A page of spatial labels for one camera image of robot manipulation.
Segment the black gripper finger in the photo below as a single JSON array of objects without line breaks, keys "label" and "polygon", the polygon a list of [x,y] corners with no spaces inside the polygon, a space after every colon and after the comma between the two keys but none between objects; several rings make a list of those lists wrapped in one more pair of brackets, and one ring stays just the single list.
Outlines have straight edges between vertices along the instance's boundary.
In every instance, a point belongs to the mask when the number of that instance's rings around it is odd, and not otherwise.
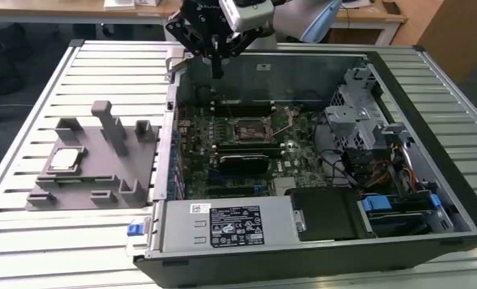
[{"label": "black gripper finger", "polygon": [[181,13],[174,13],[166,22],[165,28],[179,44],[194,56],[201,56],[211,68],[211,77],[218,78],[218,51],[215,48],[214,37],[202,39],[195,35],[190,23],[185,20]]},{"label": "black gripper finger", "polygon": [[221,78],[223,75],[223,64],[222,61],[225,59],[237,57],[246,47],[251,44],[251,42],[261,36],[263,32],[263,28],[257,27],[251,30],[246,30],[242,33],[238,33],[237,36],[229,38],[219,37],[218,41],[218,54],[219,54],[219,62],[218,62],[218,77]]}]

